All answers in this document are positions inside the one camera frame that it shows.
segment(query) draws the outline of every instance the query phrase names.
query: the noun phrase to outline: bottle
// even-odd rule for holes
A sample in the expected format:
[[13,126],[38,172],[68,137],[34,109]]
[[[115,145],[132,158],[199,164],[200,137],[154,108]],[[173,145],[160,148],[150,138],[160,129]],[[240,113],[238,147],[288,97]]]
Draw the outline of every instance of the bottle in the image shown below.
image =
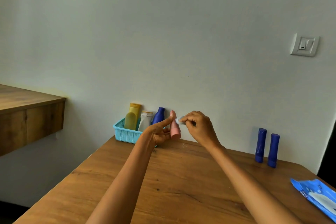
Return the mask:
[[154,115],[152,124],[158,123],[165,119],[165,108],[159,107],[157,113]]
[[139,119],[139,110],[141,108],[140,104],[136,104],[136,103],[130,103],[129,104],[129,111],[128,112],[133,112],[136,116],[136,121],[138,121]]
[[[171,110],[170,116],[176,116],[176,113]],[[170,138],[172,140],[177,140],[181,138],[180,126],[176,123],[176,120],[173,120],[170,124]]]
[[130,130],[135,130],[137,128],[137,117],[134,112],[126,114],[124,128]]
[[142,111],[140,115],[140,124],[138,131],[144,131],[148,126],[151,125],[151,121],[153,118],[153,112]]
[[255,150],[255,161],[262,163],[264,159],[265,141],[267,130],[259,128],[257,148]]
[[271,146],[269,148],[267,165],[272,168],[277,167],[279,140],[280,136],[278,134],[271,134]]

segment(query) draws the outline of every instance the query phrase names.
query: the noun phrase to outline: white bottle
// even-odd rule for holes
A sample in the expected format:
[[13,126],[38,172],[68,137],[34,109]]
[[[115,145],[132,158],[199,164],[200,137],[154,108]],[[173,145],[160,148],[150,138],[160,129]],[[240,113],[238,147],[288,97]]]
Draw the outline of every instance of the white bottle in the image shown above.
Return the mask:
[[138,131],[144,131],[148,126],[151,125],[151,121],[153,118],[153,112],[142,111],[140,116],[140,124]]

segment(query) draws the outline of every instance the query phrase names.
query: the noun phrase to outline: light switch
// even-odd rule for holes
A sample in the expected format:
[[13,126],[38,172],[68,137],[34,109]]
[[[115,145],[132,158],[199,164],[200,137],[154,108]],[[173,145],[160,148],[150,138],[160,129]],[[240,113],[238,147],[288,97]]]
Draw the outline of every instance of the light switch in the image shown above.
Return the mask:
[[320,37],[306,37],[294,35],[291,55],[314,57]]

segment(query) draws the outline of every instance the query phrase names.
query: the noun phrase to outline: person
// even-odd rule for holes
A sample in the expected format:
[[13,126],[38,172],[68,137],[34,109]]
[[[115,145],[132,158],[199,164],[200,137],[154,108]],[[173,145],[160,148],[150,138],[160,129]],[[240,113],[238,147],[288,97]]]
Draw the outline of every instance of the person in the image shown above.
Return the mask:
[[[176,117],[145,129],[121,171],[108,188],[86,224],[129,224],[141,184],[155,145],[170,139],[168,126]],[[303,222],[229,155],[216,136],[209,117],[200,111],[180,119],[191,136],[205,147],[225,172],[246,208],[258,224],[302,224]]]

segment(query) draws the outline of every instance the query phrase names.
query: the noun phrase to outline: plastic basket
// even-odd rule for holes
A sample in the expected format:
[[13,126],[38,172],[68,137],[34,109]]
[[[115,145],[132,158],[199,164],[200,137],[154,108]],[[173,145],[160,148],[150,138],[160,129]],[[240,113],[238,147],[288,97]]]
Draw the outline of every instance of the plastic basket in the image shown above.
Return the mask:
[[[136,129],[138,129],[140,123],[140,119],[138,120],[138,124]],[[125,118],[119,120],[116,124],[113,125],[115,129],[115,138],[118,141],[128,142],[128,143],[136,143],[139,136],[142,134],[141,131],[130,130],[124,128]]]

